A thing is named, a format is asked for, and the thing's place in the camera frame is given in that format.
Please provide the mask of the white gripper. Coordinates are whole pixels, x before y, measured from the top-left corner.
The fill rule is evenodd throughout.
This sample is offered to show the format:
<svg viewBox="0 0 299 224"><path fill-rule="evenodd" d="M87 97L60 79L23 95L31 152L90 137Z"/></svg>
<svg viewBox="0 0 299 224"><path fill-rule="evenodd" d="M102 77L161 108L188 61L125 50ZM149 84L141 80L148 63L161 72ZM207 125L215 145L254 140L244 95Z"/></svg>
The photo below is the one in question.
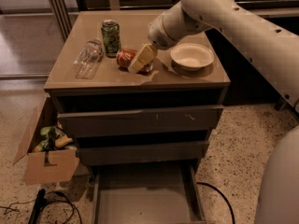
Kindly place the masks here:
<svg viewBox="0 0 299 224"><path fill-rule="evenodd" d="M151 62L157 56L157 49L167 50L180 40L179 15L164 12L149 24L148 40L143 44L128 66L130 73L148 73Z"/></svg>

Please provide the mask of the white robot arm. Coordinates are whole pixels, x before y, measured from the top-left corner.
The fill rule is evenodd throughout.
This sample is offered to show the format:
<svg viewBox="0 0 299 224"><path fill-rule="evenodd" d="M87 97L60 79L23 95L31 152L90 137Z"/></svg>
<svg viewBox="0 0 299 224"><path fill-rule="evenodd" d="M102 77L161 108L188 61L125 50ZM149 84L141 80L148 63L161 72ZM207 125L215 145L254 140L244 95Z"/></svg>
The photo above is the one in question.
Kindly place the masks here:
<svg viewBox="0 0 299 224"><path fill-rule="evenodd" d="M208 28L218 30L290 106L299 106L299 36L235 0L180 0L149 25L149 43L138 51L129 71L140 71L158 50ZM269 157L254 224L299 224L299 127L289 131Z"/></svg>

